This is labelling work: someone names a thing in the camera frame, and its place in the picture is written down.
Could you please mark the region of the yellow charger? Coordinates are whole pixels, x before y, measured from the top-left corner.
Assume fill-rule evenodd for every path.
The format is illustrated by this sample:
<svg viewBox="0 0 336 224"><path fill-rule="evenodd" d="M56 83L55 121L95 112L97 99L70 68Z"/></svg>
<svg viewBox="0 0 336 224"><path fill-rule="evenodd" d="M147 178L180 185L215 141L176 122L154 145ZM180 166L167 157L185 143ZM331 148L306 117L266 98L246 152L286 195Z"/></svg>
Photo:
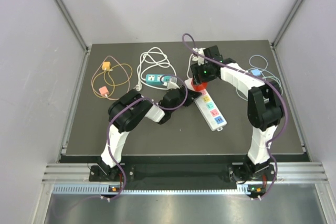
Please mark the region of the yellow charger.
<svg viewBox="0 0 336 224"><path fill-rule="evenodd" d="M111 62L109 62L109 61L104 61L104 62L102 63L101 69L102 69L103 71L109 71L109 70L111 69Z"/></svg>

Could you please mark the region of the white power strip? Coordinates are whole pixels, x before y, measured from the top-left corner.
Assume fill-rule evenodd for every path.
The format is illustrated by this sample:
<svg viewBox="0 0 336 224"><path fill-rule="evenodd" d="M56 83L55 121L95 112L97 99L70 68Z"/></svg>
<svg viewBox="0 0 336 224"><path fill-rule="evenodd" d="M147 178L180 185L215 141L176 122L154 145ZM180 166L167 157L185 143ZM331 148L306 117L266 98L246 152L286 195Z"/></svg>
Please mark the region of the white power strip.
<svg viewBox="0 0 336 224"><path fill-rule="evenodd" d="M201 96L195 99L194 103L210 129L212 131L221 131L227 122L208 91L205 88L194 87L191 78L185 80L185 84L190 90L201 93Z"/></svg>

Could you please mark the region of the teal power strip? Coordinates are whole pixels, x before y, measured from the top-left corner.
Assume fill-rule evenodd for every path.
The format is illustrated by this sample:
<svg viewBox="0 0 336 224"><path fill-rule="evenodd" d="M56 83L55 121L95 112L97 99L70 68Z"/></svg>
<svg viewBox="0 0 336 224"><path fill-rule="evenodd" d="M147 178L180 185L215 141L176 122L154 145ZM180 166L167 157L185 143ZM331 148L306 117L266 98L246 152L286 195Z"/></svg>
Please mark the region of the teal power strip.
<svg viewBox="0 0 336 224"><path fill-rule="evenodd" d="M170 76L162 76L162 74L147 74L145 76L145 84L151 87L167 87Z"/></svg>

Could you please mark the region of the light blue charger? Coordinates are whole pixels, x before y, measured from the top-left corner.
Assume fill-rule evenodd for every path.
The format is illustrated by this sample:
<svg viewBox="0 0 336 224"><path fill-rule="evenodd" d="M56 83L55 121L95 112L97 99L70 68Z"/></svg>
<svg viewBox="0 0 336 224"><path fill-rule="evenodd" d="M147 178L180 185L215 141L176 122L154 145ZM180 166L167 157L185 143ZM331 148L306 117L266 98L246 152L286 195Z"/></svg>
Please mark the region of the light blue charger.
<svg viewBox="0 0 336 224"><path fill-rule="evenodd" d="M260 77L261 76L261 71L259 69L251 69L249 71L253 76Z"/></svg>

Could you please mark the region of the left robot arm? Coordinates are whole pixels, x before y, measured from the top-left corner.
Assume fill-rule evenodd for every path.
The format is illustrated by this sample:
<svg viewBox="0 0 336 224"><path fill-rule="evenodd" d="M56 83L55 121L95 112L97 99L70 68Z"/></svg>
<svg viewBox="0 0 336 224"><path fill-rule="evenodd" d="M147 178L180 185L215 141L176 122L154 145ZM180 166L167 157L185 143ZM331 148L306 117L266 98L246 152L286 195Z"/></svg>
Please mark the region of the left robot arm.
<svg viewBox="0 0 336 224"><path fill-rule="evenodd" d="M164 124L174 111L190 106L201 92L186 87L168 89L163 99L155 104L132 89L108 109L109 126L104 151L101 154L101 174L107 180L114 180L119 174L122 150L129 133L147 118L157 124Z"/></svg>

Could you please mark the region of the salmon pink charger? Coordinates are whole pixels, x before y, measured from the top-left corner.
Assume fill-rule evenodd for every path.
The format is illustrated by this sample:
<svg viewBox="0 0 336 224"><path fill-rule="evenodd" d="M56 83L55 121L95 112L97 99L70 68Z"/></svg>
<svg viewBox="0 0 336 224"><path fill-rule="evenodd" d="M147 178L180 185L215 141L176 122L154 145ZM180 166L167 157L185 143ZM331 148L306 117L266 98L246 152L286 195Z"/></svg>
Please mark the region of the salmon pink charger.
<svg viewBox="0 0 336 224"><path fill-rule="evenodd" d="M103 86L101 88L99 88L99 92L100 92L100 95L103 96L103 97L108 97L109 96L109 90L106 86Z"/></svg>

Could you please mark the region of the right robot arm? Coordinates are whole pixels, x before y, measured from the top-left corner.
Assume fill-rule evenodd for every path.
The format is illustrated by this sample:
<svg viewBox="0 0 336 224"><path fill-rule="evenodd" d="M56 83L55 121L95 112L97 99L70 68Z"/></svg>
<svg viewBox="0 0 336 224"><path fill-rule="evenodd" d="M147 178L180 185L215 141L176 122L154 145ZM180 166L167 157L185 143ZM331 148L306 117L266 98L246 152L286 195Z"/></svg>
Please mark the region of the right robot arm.
<svg viewBox="0 0 336 224"><path fill-rule="evenodd" d="M244 70L230 58L224 59L217 46L192 48L192 53L197 62L190 65L192 77L186 81L192 90L205 94L210 81L221 79L247 98L247 117L253 132L245 174L252 180L258 179L270 163L274 133L281 119L287 117L280 86Z"/></svg>

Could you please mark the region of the red cube plug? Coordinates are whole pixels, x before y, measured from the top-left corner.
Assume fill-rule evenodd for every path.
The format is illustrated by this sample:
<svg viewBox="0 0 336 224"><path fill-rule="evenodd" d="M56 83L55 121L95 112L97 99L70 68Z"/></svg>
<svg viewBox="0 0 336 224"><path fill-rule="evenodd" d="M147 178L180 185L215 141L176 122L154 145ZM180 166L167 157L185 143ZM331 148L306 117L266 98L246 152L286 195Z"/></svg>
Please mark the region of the red cube plug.
<svg viewBox="0 0 336 224"><path fill-rule="evenodd" d="M207 82L202 82L201 84L196 84L194 79L191 81L192 88L196 92L201 92L202 90L205 90L207 88Z"/></svg>

